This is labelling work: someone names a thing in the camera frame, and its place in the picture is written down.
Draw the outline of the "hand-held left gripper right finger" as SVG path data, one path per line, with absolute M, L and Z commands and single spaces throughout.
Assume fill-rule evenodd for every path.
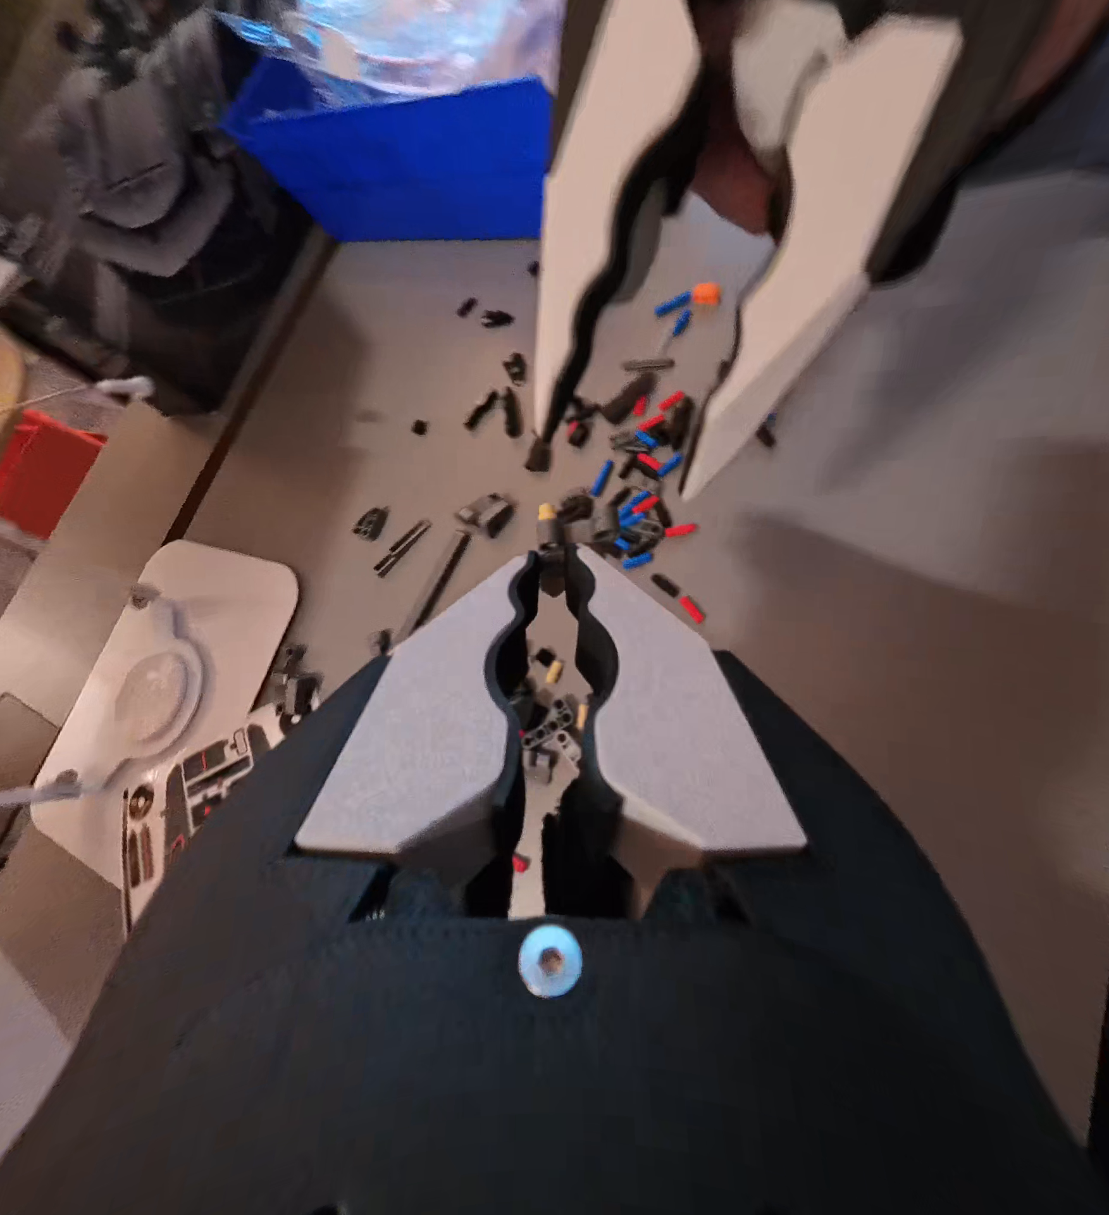
M 627 878 L 627 914 L 668 873 L 802 853 L 805 828 L 710 646 L 588 549 L 567 553 L 565 579 L 590 691 L 589 837 Z

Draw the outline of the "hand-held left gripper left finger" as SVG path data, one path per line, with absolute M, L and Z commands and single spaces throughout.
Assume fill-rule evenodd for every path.
M 394 647 L 296 835 L 298 851 L 433 873 L 502 915 L 524 814 L 518 715 L 537 555 L 520 555 Z

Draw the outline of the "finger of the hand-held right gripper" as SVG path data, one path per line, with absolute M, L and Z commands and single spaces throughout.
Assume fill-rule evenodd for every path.
M 550 454 L 601 315 L 644 280 L 667 194 L 691 175 L 707 103 L 690 9 L 565 5 L 538 258 L 533 457 Z
M 685 500 L 741 452 L 867 294 L 867 259 L 962 41 L 954 19 L 884 17 L 807 83 L 786 140 L 783 237 L 738 308 L 728 371 L 700 407 Z

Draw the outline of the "small grey lego connector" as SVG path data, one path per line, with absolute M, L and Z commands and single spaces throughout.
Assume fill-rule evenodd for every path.
M 573 546 L 569 525 L 541 528 L 536 525 L 536 553 L 539 560 L 542 594 L 560 599 L 565 592 L 567 554 Z

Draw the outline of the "pile of lego pieces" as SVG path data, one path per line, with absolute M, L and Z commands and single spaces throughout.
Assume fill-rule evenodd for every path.
M 575 513 L 575 517 L 570 522 L 555 505 L 561 520 L 570 526 L 569 532 L 573 540 L 571 549 L 590 550 L 596 555 L 603 558 L 610 565 L 620 569 L 622 574 L 633 583 L 635 582 L 631 578 L 631 572 L 634 569 L 647 569 L 652 560 L 659 560 L 659 551 L 664 548 L 670 548 L 673 572 L 689 572 L 689 568 L 685 565 L 685 560 L 691 557 L 698 559 L 708 557 L 708 541 L 714 537 L 714 534 L 708 531 L 707 534 L 701 535 L 700 540 L 684 544 L 673 536 L 696 534 L 695 525 L 673 526 L 670 528 L 663 528 L 659 532 L 659 544 L 650 545 L 652 536 L 649 530 L 650 527 L 661 523 L 661 520 L 658 518 L 658 508 L 654 505 L 654 502 L 661 499 L 661 495 L 652 494 L 652 490 L 654 490 L 653 484 L 645 485 L 638 498 L 634 498 L 634 491 L 631 488 L 625 486 L 622 489 L 625 505 L 649 505 L 650 512 L 645 514 L 621 512 L 608 495 L 593 497 L 590 494 L 573 494 L 571 504 L 578 507 L 579 512 Z M 514 503 L 506 495 L 479 495 L 473 502 L 470 502 L 468 507 L 462 508 L 458 513 L 449 517 L 449 532 L 446 541 L 450 539 L 451 532 L 460 526 L 469 527 L 473 532 L 472 537 L 477 535 L 492 537 L 507 527 L 514 514 Z M 534 548 L 536 527 L 533 530 L 527 528 L 524 535 L 527 539 L 532 540 L 532 545 L 519 551 L 516 555 L 513 555 L 509 560 L 520 555 L 537 555 Z M 496 565 L 492 573 L 495 573 L 509 560 Z M 682 594 L 682 585 L 676 583 L 675 588 L 677 590 L 677 594 L 671 596 L 668 601 L 676 604 L 676 611 L 681 613 L 682 615 L 679 617 L 679 619 L 685 623 L 684 618 L 689 617 L 694 623 L 700 624 L 703 615 L 699 610 L 696 600 Z M 775 742 L 775 736 L 774 733 L 760 731 L 756 729 L 753 711 L 759 707 L 760 688 L 755 685 L 753 676 L 742 666 L 742 664 L 740 664 L 732 656 L 724 655 L 723 652 L 714 648 L 712 650 L 719 662 L 721 669 L 724 673 L 724 676 L 728 679 L 728 684 L 736 694 L 750 726 L 755 731 L 765 752 L 764 743 Z M 370 691 L 375 683 L 375 678 L 382 673 L 384 664 L 386 659 L 391 656 L 393 651 L 394 647 L 386 646 L 381 657 L 372 660 L 367 666 L 363 668 L 362 675 L 368 679 Z M 530 666 L 528 656 L 525 665 L 525 676 L 522 682 L 518 682 L 518 684 L 514 687 L 514 691 L 527 691 L 527 679 Z M 359 711 L 367 702 L 370 691 L 366 694 L 362 707 L 357 711 L 356 720 Z M 575 726 L 573 708 L 566 706 L 560 698 L 556 698 L 547 705 L 546 715 L 539 721 L 529 721 L 525 712 L 520 712 L 513 702 L 511 705 L 518 715 L 519 724 L 520 772 L 529 770 L 530 762 L 542 758 L 545 756 L 545 751 L 550 748 L 559 748 L 561 752 L 569 754 L 571 763 L 576 765 L 579 772 L 579 763 L 582 758 L 580 733 L 587 721 L 589 702 L 585 706 L 587 712 L 582 728 Z M 772 767 L 778 780 L 777 767 Z

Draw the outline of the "long dark grey lego beam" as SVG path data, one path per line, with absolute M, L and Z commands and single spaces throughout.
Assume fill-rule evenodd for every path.
M 433 615 L 446 586 L 470 545 L 472 535 L 472 530 L 467 526 L 460 526 L 451 532 L 416 602 L 394 632 L 394 647 L 412 637 Z

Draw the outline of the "lego sticker sheet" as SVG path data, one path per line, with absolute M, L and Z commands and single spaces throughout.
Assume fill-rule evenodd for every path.
M 130 934 L 200 830 L 284 739 L 280 713 L 252 711 L 228 735 L 153 767 L 121 794 L 123 933 Z

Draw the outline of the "black lego box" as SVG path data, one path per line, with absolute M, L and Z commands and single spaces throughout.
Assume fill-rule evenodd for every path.
M 312 222 L 225 129 L 296 3 L 0 1 L 0 258 L 15 334 L 165 416 L 219 408 Z

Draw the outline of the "person's right hand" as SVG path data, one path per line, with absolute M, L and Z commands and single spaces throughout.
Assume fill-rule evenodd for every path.
M 741 133 L 718 129 L 707 135 L 689 189 L 744 232 L 782 240 L 792 199 L 788 166 L 784 160 L 761 165 Z

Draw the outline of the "blue plastic bin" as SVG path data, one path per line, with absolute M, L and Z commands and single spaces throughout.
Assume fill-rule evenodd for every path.
M 536 78 L 402 96 L 265 58 L 222 129 L 333 239 L 536 239 L 551 97 Z

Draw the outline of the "clear plastic bag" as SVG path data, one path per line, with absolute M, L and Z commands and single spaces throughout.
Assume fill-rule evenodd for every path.
M 556 87 L 562 1 L 222 3 L 229 29 L 349 103 Z

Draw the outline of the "white book stand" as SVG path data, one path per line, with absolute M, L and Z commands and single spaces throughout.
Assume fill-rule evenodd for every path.
M 0 615 L 0 813 L 117 885 L 121 804 L 242 726 L 298 601 L 284 565 L 167 539 L 225 417 L 132 398 Z

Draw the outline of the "red plastic bin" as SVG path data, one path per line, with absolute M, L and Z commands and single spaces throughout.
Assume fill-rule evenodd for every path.
M 35 540 L 51 539 L 106 443 L 103 433 L 21 411 L 0 456 L 0 522 Z

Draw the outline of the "dark grey lego bracket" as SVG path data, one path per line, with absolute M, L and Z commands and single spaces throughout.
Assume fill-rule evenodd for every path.
M 273 659 L 266 688 L 282 726 L 293 726 L 320 703 L 321 676 L 305 666 L 306 646 L 282 645 Z

